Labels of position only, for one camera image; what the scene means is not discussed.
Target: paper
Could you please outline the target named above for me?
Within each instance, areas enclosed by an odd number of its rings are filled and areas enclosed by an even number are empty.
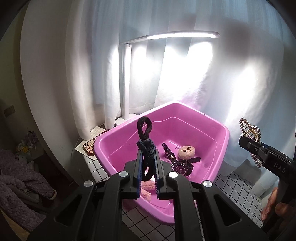
[[[96,156],[88,156],[87,153],[82,149],[82,147],[85,143],[89,142],[91,139],[95,138],[97,135],[101,134],[104,131],[105,131],[105,129],[96,126],[91,131],[91,138],[89,140],[85,140],[85,141],[80,142],[80,144],[75,148],[75,150],[79,151],[80,153],[82,153],[83,155],[87,156],[88,158],[90,158],[92,160],[96,160]]]

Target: round beige plush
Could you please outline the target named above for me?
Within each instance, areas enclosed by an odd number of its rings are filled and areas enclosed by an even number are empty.
[[[195,154],[195,149],[193,146],[182,146],[179,150],[178,150],[178,157],[182,160],[188,160],[192,157],[194,157]]]

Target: metal bolt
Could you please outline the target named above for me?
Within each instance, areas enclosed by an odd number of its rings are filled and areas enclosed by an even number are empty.
[[[176,172],[169,172],[168,173],[168,176],[171,177],[171,178],[176,178],[178,176],[178,173],[176,173]]]
[[[84,182],[83,185],[88,188],[88,187],[91,187],[93,184],[94,182],[92,180],[87,180]]]
[[[126,171],[121,171],[121,172],[119,173],[119,176],[120,176],[120,177],[127,177],[127,176],[128,176],[128,172],[126,172]]]
[[[211,181],[204,181],[203,185],[207,188],[210,188],[211,186],[213,186],[213,183]]]

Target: white desk lamp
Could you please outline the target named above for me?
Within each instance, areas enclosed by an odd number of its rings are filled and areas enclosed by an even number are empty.
[[[125,45],[124,66],[123,66],[123,116],[115,121],[118,126],[121,123],[131,119],[137,114],[129,113],[129,90],[130,90],[130,76],[131,76],[131,46],[133,43],[142,42],[152,39],[175,38],[175,37],[201,37],[201,38],[219,38],[218,32],[210,31],[172,31],[160,34],[146,35],[139,38],[131,39],[122,43]]]

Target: curtain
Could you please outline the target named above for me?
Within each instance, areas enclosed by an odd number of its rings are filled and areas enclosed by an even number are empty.
[[[69,18],[69,31],[67,28],[67,79],[81,137],[88,136],[98,114],[104,116],[107,128],[120,116],[120,43],[167,31],[206,30],[217,31],[221,37],[133,44],[130,113],[140,114],[178,100],[225,124],[230,139],[224,175],[250,159],[238,146],[241,117],[260,127],[263,142],[293,156],[295,39],[267,1],[74,1],[72,13],[76,18]],[[257,195],[261,195],[275,179],[263,167],[256,171],[259,176],[254,179],[246,168],[249,174],[245,178],[260,186]]]

